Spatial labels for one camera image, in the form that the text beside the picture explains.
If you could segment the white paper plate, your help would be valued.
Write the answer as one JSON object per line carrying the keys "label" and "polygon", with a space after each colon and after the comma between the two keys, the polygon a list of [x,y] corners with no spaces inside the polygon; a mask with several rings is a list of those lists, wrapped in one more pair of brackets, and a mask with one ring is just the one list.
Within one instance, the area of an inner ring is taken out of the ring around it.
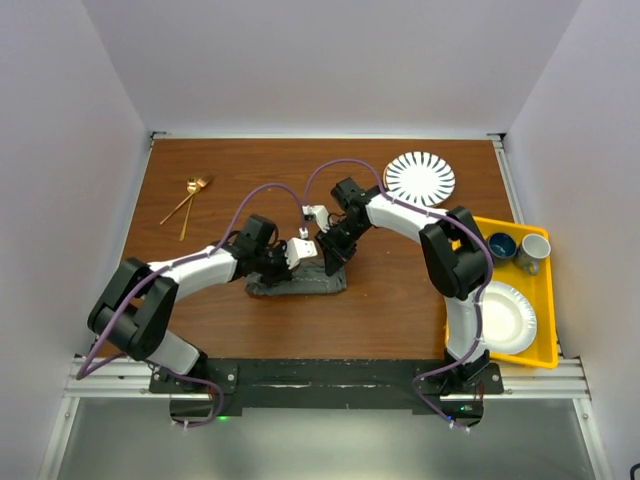
{"label": "white paper plate", "polygon": [[529,300],[516,288],[492,281],[484,291],[483,338],[498,354],[524,352],[535,340],[537,316]]}

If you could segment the striped blue white plate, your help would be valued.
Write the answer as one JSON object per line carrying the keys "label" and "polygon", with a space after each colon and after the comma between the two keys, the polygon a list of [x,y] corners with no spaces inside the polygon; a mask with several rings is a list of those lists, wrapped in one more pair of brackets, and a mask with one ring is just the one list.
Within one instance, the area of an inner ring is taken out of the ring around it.
{"label": "striped blue white plate", "polygon": [[456,177],[443,158],[413,151],[399,155],[385,167],[383,183],[396,199],[418,207],[436,207],[452,195]]}

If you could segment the grey cloth napkin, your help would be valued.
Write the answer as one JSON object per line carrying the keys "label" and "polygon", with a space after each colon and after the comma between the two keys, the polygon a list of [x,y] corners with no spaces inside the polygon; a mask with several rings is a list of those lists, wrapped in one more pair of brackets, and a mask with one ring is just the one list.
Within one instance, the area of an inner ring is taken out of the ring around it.
{"label": "grey cloth napkin", "polygon": [[261,276],[252,273],[246,278],[244,291],[251,296],[275,297],[291,295],[331,295],[347,289],[346,270],[341,267],[333,275],[328,276],[322,259],[308,260],[301,263],[289,280],[282,280],[267,285]]}

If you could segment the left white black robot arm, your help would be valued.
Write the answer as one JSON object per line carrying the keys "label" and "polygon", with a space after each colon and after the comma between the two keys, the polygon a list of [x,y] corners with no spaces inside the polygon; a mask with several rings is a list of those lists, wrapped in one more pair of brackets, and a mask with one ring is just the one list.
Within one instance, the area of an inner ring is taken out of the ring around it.
{"label": "left white black robot arm", "polygon": [[172,371],[185,392],[200,390],[207,380],[204,354],[169,331],[174,305],[200,290],[256,274],[272,284],[291,278],[287,242],[272,240],[275,223],[252,215],[241,230],[204,249],[165,262],[124,261],[91,310],[87,325],[137,361]]}

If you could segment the yellow plastic tray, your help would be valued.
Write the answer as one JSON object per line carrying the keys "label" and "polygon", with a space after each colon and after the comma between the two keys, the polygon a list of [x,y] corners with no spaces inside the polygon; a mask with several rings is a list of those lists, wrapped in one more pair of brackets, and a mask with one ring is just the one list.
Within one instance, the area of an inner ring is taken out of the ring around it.
{"label": "yellow plastic tray", "polygon": [[529,275],[514,262],[494,269],[492,281],[504,282],[519,290],[531,303],[537,316],[537,334],[532,345],[516,355],[492,352],[485,341],[478,347],[495,360],[534,368],[554,369],[558,365],[558,347],[552,285],[551,259],[540,263],[537,275]]}

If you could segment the gold spoon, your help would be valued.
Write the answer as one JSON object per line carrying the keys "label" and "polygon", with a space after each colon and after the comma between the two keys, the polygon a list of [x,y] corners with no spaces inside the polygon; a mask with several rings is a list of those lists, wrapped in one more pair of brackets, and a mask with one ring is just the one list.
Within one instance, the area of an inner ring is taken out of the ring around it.
{"label": "gold spoon", "polygon": [[175,213],[177,213],[193,196],[200,190],[199,179],[192,178],[187,182],[187,196],[181,200],[160,222],[165,224]]}

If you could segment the white grey mug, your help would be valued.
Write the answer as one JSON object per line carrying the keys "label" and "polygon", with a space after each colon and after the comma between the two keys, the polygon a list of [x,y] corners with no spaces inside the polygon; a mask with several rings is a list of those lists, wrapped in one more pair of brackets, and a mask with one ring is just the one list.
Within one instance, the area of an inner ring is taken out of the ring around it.
{"label": "white grey mug", "polygon": [[523,237],[514,257],[514,264],[529,275],[537,275],[540,263],[551,254],[551,244],[542,235],[527,234]]}

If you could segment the gold fork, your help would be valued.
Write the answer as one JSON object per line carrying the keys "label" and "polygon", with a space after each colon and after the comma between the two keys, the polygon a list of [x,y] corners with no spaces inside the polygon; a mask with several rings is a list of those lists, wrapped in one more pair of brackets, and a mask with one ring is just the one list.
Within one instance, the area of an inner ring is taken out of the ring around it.
{"label": "gold fork", "polygon": [[188,232],[189,222],[192,214],[192,210],[194,208],[195,198],[196,196],[207,186],[209,186],[214,180],[213,176],[205,176],[199,177],[196,179],[191,179],[188,182],[187,190],[189,193],[189,198],[187,202],[187,210],[185,214],[185,218],[182,224],[181,232],[179,235],[179,241],[182,242],[185,240]]}

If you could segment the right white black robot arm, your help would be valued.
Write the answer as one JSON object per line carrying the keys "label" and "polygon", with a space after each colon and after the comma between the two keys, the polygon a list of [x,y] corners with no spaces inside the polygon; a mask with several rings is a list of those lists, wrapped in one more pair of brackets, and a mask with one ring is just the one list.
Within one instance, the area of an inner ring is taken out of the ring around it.
{"label": "right white black robot arm", "polygon": [[469,392],[489,363],[483,336],[485,290],[493,260],[471,212],[463,207],[437,210],[396,199],[380,186],[361,188],[352,178],[331,190],[343,216],[336,222],[320,219],[315,240],[332,275],[352,259],[357,242],[371,228],[383,228],[421,246],[432,285],[444,297],[448,340],[445,365],[433,376],[445,375],[448,386]]}

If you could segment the dark blue mug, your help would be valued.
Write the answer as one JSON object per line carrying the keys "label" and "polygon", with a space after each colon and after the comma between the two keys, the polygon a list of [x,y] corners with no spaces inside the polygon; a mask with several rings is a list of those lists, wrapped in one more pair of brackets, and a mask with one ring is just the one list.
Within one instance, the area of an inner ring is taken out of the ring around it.
{"label": "dark blue mug", "polygon": [[517,253],[515,239],[505,232],[492,233],[487,237],[486,243],[495,267],[507,265]]}

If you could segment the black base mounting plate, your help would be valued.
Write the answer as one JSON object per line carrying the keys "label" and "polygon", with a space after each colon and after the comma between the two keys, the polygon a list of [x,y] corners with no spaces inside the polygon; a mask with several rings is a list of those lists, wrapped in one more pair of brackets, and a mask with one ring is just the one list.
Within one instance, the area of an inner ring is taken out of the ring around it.
{"label": "black base mounting plate", "polygon": [[433,376],[442,360],[209,360],[207,382],[181,380],[164,368],[153,373],[149,390],[170,398],[173,419],[202,421],[211,415],[240,416],[249,409],[408,410],[444,413],[466,427],[477,425],[484,399],[504,391],[497,364],[469,382]]}

